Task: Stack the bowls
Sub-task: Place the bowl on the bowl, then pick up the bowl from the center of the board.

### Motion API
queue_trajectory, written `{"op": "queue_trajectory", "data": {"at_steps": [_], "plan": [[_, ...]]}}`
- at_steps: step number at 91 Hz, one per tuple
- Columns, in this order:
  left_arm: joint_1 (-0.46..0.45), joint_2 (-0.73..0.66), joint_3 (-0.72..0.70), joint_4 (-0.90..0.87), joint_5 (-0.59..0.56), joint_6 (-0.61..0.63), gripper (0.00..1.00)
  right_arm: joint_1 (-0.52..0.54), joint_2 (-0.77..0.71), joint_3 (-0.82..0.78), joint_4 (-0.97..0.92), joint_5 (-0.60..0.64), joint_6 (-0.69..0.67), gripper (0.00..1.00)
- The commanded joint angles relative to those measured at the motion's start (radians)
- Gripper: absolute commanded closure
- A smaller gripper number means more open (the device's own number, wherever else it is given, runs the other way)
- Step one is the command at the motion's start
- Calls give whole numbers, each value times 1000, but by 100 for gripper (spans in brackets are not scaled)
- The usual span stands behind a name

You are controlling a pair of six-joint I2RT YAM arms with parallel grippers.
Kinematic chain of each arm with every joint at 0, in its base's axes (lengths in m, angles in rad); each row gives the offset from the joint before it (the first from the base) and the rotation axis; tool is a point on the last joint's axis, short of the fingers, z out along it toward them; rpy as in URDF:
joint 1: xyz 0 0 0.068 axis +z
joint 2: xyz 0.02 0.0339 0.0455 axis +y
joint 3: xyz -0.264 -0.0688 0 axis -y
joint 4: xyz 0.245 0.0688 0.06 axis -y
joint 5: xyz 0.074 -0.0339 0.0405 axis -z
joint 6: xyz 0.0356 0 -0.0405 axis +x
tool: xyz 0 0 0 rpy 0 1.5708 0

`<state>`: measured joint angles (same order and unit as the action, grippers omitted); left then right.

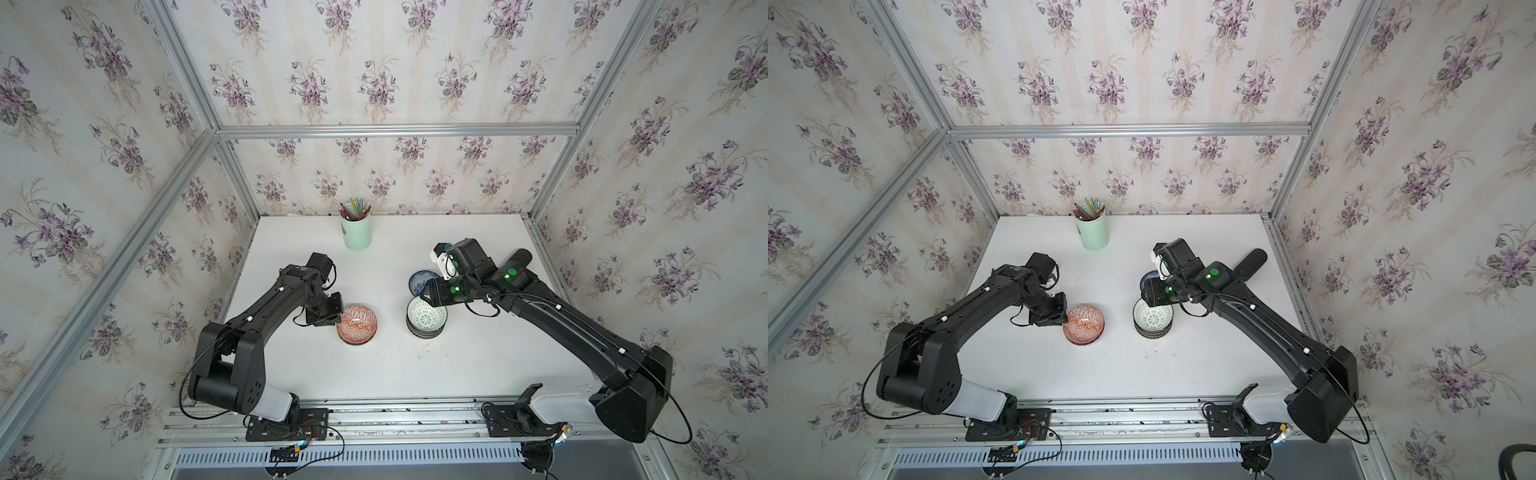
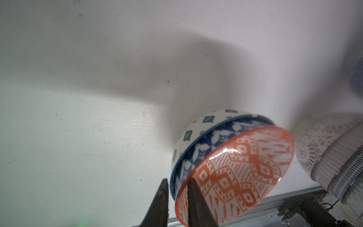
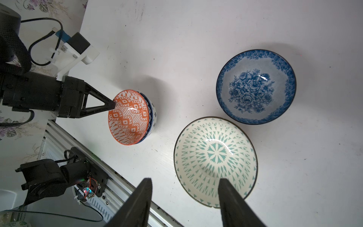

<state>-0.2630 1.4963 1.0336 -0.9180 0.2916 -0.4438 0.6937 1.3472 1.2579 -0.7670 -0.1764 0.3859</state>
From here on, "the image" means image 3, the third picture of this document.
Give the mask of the blue floral swirl bowl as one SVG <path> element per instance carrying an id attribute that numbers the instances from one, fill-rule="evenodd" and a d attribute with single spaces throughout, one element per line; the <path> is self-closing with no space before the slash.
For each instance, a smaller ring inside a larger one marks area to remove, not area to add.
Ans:
<path id="1" fill-rule="evenodd" d="M 148 106 L 148 111 L 149 111 L 149 123 L 148 123 L 147 132 L 144 135 L 144 137 L 139 141 L 139 143 L 143 142 L 146 139 L 146 137 L 148 137 L 153 132 L 153 130 L 156 127 L 156 123 L 157 123 L 157 111 L 156 111 L 154 104 L 148 97 L 146 97 L 145 94 L 143 94 L 141 92 L 140 92 L 140 94 L 147 101 L 147 106 Z"/>

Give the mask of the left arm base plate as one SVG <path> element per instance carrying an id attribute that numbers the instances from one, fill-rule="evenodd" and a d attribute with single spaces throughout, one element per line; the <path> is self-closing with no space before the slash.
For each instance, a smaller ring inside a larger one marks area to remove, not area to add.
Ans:
<path id="1" fill-rule="evenodd" d="M 24 206 L 43 198 L 61 196 L 67 188 L 75 185 L 86 197 L 103 195 L 109 176 L 101 167 L 77 147 L 64 151 L 64 157 L 57 161 L 42 159 L 29 162 L 16 169 L 26 180 L 21 186 L 27 191 Z"/>

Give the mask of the orange patterned bowl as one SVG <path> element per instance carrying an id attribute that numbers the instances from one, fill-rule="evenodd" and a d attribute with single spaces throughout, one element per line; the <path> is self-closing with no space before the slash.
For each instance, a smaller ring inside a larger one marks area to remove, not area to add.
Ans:
<path id="1" fill-rule="evenodd" d="M 122 145 L 139 143 L 147 133 L 149 108 L 145 98 L 135 90 L 124 90 L 113 100 L 115 108 L 108 113 L 113 138 Z"/>

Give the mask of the white green patterned bowl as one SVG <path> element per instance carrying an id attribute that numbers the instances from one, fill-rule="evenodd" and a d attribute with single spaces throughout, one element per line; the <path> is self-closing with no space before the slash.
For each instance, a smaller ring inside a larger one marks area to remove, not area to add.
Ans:
<path id="1" fill-rule="evenodd" d="M 174 167 L 185 192 L 213 208 L 220 208 L 221 178 L 228 179 L 245 199 L 258 176 L 258 159 L 250 139 L 240 127 L 219 117 L 199 118 L 182 130 L 174 148 Z"/>

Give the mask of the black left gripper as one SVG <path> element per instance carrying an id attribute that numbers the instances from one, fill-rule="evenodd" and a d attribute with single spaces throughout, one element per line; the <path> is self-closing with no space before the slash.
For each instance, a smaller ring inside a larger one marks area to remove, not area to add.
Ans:
<path id="1" fill-rule="evenodd" d="M 58 117 L 80 118 L 113 110 L 115 102 L 100 91 L 85 83 L 84 80 L 65 76 L 61 82 Z M 103 103 L 103 106 L 82 108 L 83 97 L 92 96 Z"/>

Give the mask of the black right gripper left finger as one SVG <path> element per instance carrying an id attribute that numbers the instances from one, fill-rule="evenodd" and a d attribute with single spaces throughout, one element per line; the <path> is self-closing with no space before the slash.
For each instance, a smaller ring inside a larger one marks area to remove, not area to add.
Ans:
<path id="1" fill-rule="evenodd" d="M 105 227 L 147 227 L 152 189 L 151 178 L 144 178 Z"/>

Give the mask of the blue rose bowl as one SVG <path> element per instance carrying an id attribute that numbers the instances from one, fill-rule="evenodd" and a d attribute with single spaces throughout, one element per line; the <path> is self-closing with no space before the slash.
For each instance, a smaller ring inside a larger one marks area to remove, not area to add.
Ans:
<path id="1" fill-rule="evenodd" d="M 289 109 L 296 88 L 295 72 L 285 58 L 255 49 L 234 56 L 224 65 L 216 81 L 216 97 L 235 121 L 260 125 Z"/>

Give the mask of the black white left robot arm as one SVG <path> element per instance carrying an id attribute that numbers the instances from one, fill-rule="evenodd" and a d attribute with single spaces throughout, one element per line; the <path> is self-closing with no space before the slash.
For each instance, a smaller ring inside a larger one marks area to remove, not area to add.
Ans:
<path id="1" fill-rule="evenodd" d="M 15 112 L 30 113 L 26 121 L 35 117 L 35 110 L 51 111 L 61 118 L 82 118 L 113 110 L 115 102 L 85 81 L 67 76 L 78 62 L 90 64 L 99 52 L 80 34 L 65 39 L 64 30 L 51 31 L 41 38 L 58 36 L 50 63 L 57 67 L 55 77 L 31 71 L 35 62 L 31 47 L 26 48 L 19 38 L 21 16 L 1 5 L 1 102 Z"/>

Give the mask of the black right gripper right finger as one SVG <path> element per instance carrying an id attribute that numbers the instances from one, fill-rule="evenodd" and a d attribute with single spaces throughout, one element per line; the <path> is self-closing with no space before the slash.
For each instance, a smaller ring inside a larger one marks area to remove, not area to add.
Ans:
<path id="1" fill-rule="evenodd" d="M 218 185 L 220 210 L 224 227 L 264 227 L 228 179 L 222 178 Z"/>

